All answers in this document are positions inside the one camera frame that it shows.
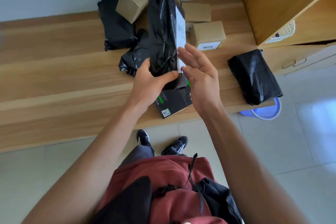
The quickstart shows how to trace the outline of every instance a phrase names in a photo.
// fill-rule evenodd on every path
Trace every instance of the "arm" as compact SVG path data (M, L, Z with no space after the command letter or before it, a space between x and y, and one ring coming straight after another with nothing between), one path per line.
M137 71L128 101L41 198L23 224L88 222L137 120L156 100L162 87L178 75L177 71L173 71L153 77L149 72L149 59L145 60Z
M179 57L191 84L191 98L204 120L227 183L244 221L249 224L308 223L300 209L258 160L226 113L218 74L208 58L186 44Z

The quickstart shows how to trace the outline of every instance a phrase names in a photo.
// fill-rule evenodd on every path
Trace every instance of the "red shirt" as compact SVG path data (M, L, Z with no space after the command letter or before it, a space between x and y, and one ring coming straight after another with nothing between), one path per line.
M188 164L193 158L184 156L158 156L135 161L114 171L104 196L98 204L98 210L110 202L122 190L141 176L149 176L152 190L173 184L183 187L168 192L164 197L155 198L150 206L149 223L226 223L221 218L212 217L209 207L204 202L200 217L200 198L192 191L188 181ZM204 157L196 158L191 172L195 183L202 178L214 179L210 164Z

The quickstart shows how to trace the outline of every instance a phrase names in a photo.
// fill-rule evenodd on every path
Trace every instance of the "person's hand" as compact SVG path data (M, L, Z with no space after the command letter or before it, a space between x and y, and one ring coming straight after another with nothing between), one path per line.
M177 49L179 58L186 64L182 71L191 86L191 101L200 116L210 107L222 106L219 96L218 73L210 60L194 46L186 44Z
M149 71L149 59L146 59L137 70L129 102L145 111L160 95L166 83L175 80L179 73L171 71L154 77Z

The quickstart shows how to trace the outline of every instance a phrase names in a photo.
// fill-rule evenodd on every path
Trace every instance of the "gray pants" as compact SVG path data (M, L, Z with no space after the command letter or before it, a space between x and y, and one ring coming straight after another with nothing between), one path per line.
M161 152L162 155L179 155L179 156L185 156L185 154L180 154L176 151L174 147L167 147ZM122 167L126 164L132 163L134 161L145 159L145 158L152 158L155 157L154 150L150 143L147 145L137 145L123 160L123 162L120 164L119 167Z

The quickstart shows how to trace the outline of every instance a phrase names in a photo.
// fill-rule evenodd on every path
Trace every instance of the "black plastic mailer bag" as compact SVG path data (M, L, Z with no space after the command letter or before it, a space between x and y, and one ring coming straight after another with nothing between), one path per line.
M104 25L105 50L131 48L137 43L135 26L116 12L119 0L102 0L98 2L100 19Z
M144 29L139 29L137 34L139 43L132 47L120 58L119 69L125 70L127 74L135 76L138 68L149 58L149 38L148 32Z
M184 11L175 0L149 0L148 35L152 75L179 71L179 77L167 83L163 90L187 86L187 78L181 71L184 63L177 57L177 48L186 44L186 23Z
M229 67L250 105L282 97L282 91L263 58L262 50L254 50L232 57Z

